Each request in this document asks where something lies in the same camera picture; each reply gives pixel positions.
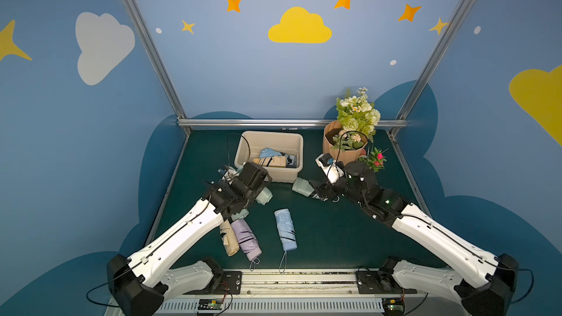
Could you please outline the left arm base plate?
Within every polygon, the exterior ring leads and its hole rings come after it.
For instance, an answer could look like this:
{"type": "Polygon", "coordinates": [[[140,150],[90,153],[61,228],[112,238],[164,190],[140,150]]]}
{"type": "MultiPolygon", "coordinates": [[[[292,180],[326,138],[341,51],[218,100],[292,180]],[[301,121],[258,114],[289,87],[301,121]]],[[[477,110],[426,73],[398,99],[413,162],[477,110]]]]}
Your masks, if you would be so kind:
{"type": "Polygon", "coordinates": [[[216,274],[211,279],[210,283],[201,291],[200,294],[221,294],[224,292],[232,295],[239,295],[241,293],[242,272],[239,271],[226,271],[216,274]]]}

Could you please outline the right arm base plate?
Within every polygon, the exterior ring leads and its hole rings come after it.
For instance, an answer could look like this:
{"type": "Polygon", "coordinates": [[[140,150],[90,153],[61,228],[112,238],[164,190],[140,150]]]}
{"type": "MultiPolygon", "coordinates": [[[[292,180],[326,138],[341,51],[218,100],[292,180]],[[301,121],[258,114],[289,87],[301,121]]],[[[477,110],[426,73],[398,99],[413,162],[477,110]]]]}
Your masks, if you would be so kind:
{"type": "Polygon", "coordinates": [[[360,294],[417,294],[416,289],[404,289],[392,275],[379,271],[359,270],[356,272],[357,288],[360,294]]]}

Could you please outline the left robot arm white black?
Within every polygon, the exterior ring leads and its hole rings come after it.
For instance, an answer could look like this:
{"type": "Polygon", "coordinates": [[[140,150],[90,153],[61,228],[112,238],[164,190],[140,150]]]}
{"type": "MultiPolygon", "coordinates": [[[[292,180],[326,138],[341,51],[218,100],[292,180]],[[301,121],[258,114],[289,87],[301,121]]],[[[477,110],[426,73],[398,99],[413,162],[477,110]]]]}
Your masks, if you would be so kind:
{"type": "Polygon", "coordinates": [[[265,168],[248,162],[240,172],[212,184],[186,215],[152,243],[128,257],[111,258],[106,271],[115,306],[124,315],[153,315],[170,298],[207,288],[222,271],[213,260],[181,269],[172,266],[206,234],[252,204],[271,182],[265,168]]]}

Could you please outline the beige yellow umbrella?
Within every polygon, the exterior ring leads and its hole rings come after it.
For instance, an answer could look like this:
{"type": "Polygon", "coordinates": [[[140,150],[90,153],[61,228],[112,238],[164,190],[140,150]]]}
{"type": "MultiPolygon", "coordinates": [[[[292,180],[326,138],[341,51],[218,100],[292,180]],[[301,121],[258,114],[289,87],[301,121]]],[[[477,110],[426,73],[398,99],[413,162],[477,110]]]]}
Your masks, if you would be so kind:
{"type": "Polygon", "coordinates": [[[286,156],[273,156],[264,158],[255,158],[253,162],[264,168],[286,168],[288,159],[286,156]]]}

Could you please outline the light blue umbrella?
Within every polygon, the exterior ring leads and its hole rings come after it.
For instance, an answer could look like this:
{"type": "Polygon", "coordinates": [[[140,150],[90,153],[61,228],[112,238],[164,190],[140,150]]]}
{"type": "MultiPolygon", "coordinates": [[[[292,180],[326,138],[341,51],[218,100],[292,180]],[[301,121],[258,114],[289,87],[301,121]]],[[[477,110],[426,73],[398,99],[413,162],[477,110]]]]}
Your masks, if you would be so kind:
{"type": "Polygon", "coordinates": [[[298,165],[298,157],[293,154],[285,154],[286,159],[286,168],[297,168],[298,165]]]}
{"type": "Polygon", "coordinates": [[[260,151],[260,154],[259,154],[260,159],[265,159],[265,158],[269,158],[269,157],[284,157],[284,156],[285,156],[284,153],[278,152],[278,151],[276,151],[274,149],[271,149],[271,148],[262,149],[260,151]]]}
{"type": "Polygon", "coordinates": [[[277,232],[283,249],[283,256],[279,264],[279,273],[287,269],[288,253],[298,248],[294,222],[289,209],[280,209],[275,212],[277,232]]]}

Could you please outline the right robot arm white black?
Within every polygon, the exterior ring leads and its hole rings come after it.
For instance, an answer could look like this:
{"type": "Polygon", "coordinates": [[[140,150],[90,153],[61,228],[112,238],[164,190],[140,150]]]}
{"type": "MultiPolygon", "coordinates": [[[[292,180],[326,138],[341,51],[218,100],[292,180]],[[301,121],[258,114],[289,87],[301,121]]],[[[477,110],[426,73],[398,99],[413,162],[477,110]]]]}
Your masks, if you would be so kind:
{"type": "Polygon", "coordinates": [[[430,268],[390,257],[376,272],[382,291],[414,289],[446,298],[470,315],[506,315],[516,291],[519,263],[460,238],[434,221],[415,203],[379,185],[376,173],[361,161],[343,164],[322,154],[316,164],[326,175],[313,182],[322,201],[347,198],[372,219],[411,238],[447,264],[430,268]]]}

